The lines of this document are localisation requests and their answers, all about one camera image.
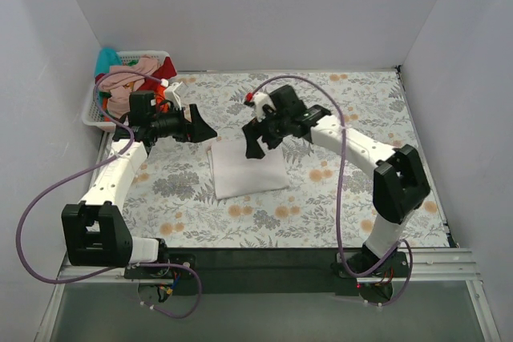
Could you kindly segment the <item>orange t shirt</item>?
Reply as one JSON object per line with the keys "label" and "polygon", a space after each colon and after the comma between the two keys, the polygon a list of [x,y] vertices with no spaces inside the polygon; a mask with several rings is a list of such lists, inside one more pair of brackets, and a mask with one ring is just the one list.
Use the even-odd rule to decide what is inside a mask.
{"label": "orange t shirt", "polygon": [[162,85],[158,85],[155,90],[156,106],[158,110],[161,110],[165,106],[165,90],[166,88]]}

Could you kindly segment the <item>white plastic laundry basket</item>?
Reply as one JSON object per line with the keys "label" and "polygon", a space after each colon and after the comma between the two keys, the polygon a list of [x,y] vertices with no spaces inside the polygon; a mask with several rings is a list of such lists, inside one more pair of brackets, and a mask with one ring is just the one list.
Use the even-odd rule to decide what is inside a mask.
{"label": "white plastic laundry basket", "polygon": [[[139,59],[143,56],[156,58],[159,64],[162,65],[166,57],[169,56],[167,51],[163,50],[122,50],[118,51],[119,56],[123,65],[126,65],[132,60]],[[94,90],[95,84],[92,83],[91,89]],[[82,121],[85,125],[90,127],[97,127],[107,133],[113,133],[115,131],[115,124],[109,120],[106,120],[100,113],[96,100],[98,99],[98,93],[90,91],[84,100]]]}

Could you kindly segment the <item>red t shirt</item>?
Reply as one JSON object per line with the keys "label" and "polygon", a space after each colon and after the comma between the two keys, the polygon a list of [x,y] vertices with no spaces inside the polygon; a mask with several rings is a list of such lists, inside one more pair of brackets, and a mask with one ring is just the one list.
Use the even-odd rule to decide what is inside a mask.
{"label": "red t shirt", "polygon": [[166,56],[163,64],[151,75],[154,78],[158,78],[159,81],[146,79],[145,82],[139,87],[139,91],[154,91],[156,94],[161,94],[164,91],[164,87],[161,85],[161,79],[167,80],[177,76],[177,71],[174,64],[169,56]]}

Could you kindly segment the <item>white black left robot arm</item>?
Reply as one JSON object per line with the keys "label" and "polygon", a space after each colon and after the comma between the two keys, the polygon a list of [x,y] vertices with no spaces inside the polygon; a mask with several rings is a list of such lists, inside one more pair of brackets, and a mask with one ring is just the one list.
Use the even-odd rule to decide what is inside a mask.
{"label": "white black left robot arm", "polygon": [[122,217],[135,174],[158,139],[202,143],[217,136],[195,104],[182,107],[176,97],[156,101],[151,91],[129,97],[129,112],[115,129],[107,164],[77,204],[62,211],[68,258],[74,266],[124,268],[143,264],[155,278],[165,276],[170,258],[156,238],[134,237]]}

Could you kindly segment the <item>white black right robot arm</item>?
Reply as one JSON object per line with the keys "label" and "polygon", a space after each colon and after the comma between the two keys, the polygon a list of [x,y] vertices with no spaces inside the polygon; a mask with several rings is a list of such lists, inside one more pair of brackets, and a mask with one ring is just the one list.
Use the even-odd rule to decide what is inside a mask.
{"label": "white black right robot arm", "polygon": [[249,93],[244,104],[256,115],[243,127],[247,158],[263,159],[262,144],[275,149],[283,138],[294,136],[332,151],[342,164],[352,163],[372,179],[378,213],[373,229],[362,249],[350,258],[342,256],[340,263],[353,278],[380,276],[390,269],[410,217],[430,194],[417,149],[393,147],[348,128],[341,113],[319,105],[307,107],[290,85],[269,94]]}

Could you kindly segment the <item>teal t shirt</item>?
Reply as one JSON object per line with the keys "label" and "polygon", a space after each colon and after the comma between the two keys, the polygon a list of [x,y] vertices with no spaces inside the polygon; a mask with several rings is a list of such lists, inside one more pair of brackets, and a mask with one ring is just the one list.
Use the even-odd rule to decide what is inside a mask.
{"label": "teal t shirt", "polygon": [[122,61],[116,50],[104,47],[100,50],[95,64],[95,82],[98,82],[105,74],[110,72],[112,66],[121,66]]}

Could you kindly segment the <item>green garment in basket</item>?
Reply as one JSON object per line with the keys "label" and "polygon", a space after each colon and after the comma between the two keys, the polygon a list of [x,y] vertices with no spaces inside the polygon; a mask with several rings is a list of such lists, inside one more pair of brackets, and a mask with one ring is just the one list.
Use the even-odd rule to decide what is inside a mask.
{"label": "green garment in basket", "polygon": [[113,115],[108,110],[108,103],[109,103],[110,98],[111,98],[110,93],[102,92],[102,91],[99,92],[99,101],[101,102],[103,110],[107,113],[106,115],[102,116],[102,120],[104,122],[110,122],[113,117]]}

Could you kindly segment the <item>white t shirt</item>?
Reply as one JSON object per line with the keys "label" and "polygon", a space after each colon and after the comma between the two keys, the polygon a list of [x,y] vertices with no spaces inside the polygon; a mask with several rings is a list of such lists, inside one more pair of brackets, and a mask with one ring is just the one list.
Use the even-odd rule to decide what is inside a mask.
{"label": "white t shirt", "polygon": [[212,142],[208,158],[217,199],[236,198],[287,188],[289,177],[280,148],[263,159],[247,159],[243,139]]}

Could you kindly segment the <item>pink t shirt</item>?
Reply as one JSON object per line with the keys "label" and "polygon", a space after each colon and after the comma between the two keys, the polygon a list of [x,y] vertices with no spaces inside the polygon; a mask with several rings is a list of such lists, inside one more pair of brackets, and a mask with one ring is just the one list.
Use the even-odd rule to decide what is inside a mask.
{"label": "pink t shirt", "polygon": [[153,75],[159,68],[156,58],[143,56],[134,66],[114,65],[110,66],[109,72],[119,71],[101,82],[99,90],[109,93],[111,97],[107,100],[106,111],[115,118],[120,118],[129,110],[129,96],[137,91],[145,82],[145,77],[137,74],[127,73],[126,70],[134,70],[145,75]]}

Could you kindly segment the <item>aluminium frame rail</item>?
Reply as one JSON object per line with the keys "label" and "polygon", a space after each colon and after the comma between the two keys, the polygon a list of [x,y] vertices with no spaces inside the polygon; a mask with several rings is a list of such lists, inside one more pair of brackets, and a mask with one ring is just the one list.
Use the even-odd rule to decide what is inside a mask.
{"label": "aluminium frame rail", "polygon": [[[470,249],[466,248],[415,248],[411,281],[476,281],[482,274]],[[123,268],[114,268],[87,279],[93,283],[137,282],[164,283],[171,279],[125,278]]]}

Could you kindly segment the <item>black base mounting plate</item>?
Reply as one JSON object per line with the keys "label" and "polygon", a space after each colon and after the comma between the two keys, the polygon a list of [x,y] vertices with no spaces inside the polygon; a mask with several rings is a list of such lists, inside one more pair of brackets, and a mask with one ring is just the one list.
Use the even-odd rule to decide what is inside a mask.
{"label": "black base mounting plate", "polygon": [[[157,263],[179,264],[194,270],[204,294],[334,293],[357,296],[357,280],[337,261],[336,248],[165,248]],[[405,252],[396,251],[370,278],[380,281],[393,271],[406,278]],[[192,274],[177,268],[126,268],[123,278],[154,284],[180,275],[179,295],[197,293]]]}

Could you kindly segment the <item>floral patterned table mat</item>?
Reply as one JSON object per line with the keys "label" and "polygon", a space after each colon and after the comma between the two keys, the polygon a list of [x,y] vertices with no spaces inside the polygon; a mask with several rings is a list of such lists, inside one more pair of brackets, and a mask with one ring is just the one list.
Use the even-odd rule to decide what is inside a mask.
{"label": "floral patterned table mat", "polygon": [[[393,71],[298,73],[288,83],[307,106],[342,111],[348,127],[379,142],[418,142]],[[132,235],[170,247],[359,247],[370,234],[372,179],[333,152],[288,137],[281,144],[287,188],[217,199],[210,145],[157,142],[123,205]]]}

